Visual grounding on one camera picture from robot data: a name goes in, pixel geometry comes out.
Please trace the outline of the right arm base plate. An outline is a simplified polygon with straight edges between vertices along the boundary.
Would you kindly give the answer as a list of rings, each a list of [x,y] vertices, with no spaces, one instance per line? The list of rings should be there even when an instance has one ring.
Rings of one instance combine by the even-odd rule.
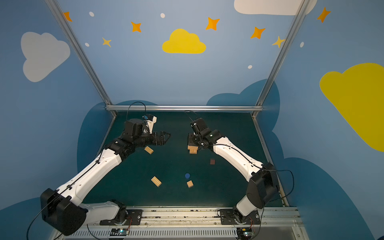
[[[261,215],[258,210],[251,212],[247,217],[239,221],[236,219],[233,209],[219,209],[217,215],[222,225],[259,225],[261,223]]]

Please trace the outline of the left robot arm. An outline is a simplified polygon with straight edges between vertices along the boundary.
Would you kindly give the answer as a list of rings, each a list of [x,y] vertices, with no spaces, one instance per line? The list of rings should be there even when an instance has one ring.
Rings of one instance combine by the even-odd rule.
[[[75,233],[81,226],[115,221],[127,222],[126,206],[118,201],[84,204],[88,193],[115,167],[121,164],[137,148],[165,145],[170,134],[154,132],[138,137],[121,135],[105,146],[102,152],[80,173],[56,190],[47,189],[40,197],[43,221],[65,236]]]

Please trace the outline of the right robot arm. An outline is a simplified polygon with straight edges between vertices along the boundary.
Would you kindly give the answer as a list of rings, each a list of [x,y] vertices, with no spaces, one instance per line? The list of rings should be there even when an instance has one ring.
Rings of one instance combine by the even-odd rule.
[[[274,165],[263,164],[236,147],[218,130],[211,130],[202,118],[190,123],[188,150],[196,154],[209,149],[235,167],[248,182],[245,196],[234,206],[234,218],[243,223],[256,209],[262,209],[279,192],[278,174]]]

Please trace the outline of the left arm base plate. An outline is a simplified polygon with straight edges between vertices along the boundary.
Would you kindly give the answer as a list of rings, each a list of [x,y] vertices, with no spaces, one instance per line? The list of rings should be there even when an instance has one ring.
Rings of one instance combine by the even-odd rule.
[[[143,210],[126,209],[124,212],[120,211],[114,219],[100,221],[100,226],[138,226],[142,214]]]

